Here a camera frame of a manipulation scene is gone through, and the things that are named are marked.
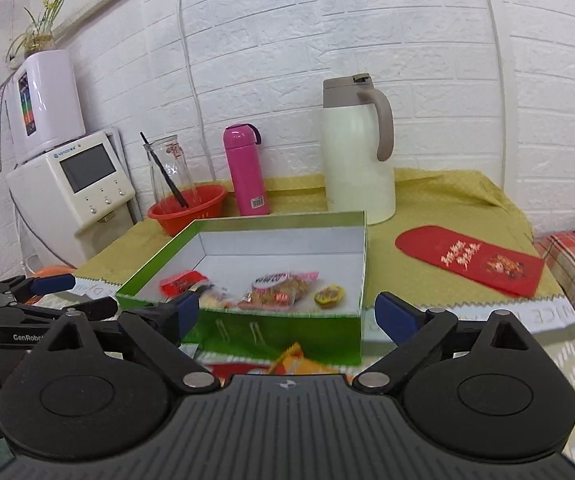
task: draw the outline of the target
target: triangular hole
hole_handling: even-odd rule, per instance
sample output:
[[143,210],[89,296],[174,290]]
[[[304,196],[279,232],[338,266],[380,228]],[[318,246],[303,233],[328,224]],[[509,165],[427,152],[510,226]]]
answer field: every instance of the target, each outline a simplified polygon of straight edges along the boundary
[[81,348],[82,343],[78,330],[74,323],[67,324],[61,330],[61,333],[49,345],[49,352],[58,352],[59,350],[76,350]]
[[507,348],[510,350],[527,350],[527,345],[517,334],[514,327],[507,322],[499,323],[491,345],[494,348]]

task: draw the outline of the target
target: potted plant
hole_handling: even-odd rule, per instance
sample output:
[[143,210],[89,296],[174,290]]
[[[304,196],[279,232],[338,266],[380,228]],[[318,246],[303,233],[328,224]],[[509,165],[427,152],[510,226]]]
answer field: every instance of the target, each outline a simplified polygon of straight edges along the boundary
[[25,7],[32,23],[27,27],[25,32],[19,34],[14,41],[12,41],[6,56],[8,62],[11,62],[18,56],[21,48],[24,50],[24,59],[27,59],[37,52],[56,48],[52,27],[64,1],[65,0],[43,0],[44,10],[38,14],[37,18]]

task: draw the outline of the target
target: beige handle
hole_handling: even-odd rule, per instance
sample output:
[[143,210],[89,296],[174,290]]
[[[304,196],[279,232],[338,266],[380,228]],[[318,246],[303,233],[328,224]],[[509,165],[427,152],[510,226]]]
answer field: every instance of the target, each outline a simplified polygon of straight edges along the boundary
[[357,91],[359,99],[372,103],[376,107],[378,117],[378,149],[376,158],[379,162],[384,162],[394,151],[394,119],[392,118],[392,107],[380,90],[370,88]]

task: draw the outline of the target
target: red bowl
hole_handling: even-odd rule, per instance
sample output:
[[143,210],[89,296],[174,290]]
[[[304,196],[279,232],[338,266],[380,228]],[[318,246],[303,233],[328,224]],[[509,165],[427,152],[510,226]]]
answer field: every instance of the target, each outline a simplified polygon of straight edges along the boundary
[[[227,190],[223,186],[198,186],[196,193],[199,198],[199,205],[197,206],[183,209],[174,195],[169,195],[149,208],[147,216],[156,220],[170,236],[175,236],[183,231],[192,223],[192,220],[221,216],[222,201],[227,196]],[[178,211],[174,213],[161,212],[176,208]]]

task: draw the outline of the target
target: green box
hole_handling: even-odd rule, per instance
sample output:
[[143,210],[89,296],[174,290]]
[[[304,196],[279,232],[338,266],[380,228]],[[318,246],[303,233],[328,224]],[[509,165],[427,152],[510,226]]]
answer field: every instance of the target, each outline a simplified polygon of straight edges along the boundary
[[[160,280],[196,269],[241,298],[270,272],[319,272],[293,312],[202,308],[185,339],[206,351],[275,359],[299,342],[305,355],[330,364],[361,362],[361,320],[367,235],[363,212],[309,213],[196,220],[176,235],[117,292],[123,310],[166,301]],[[336,283],[339,306],[323,310],[314,292]]]

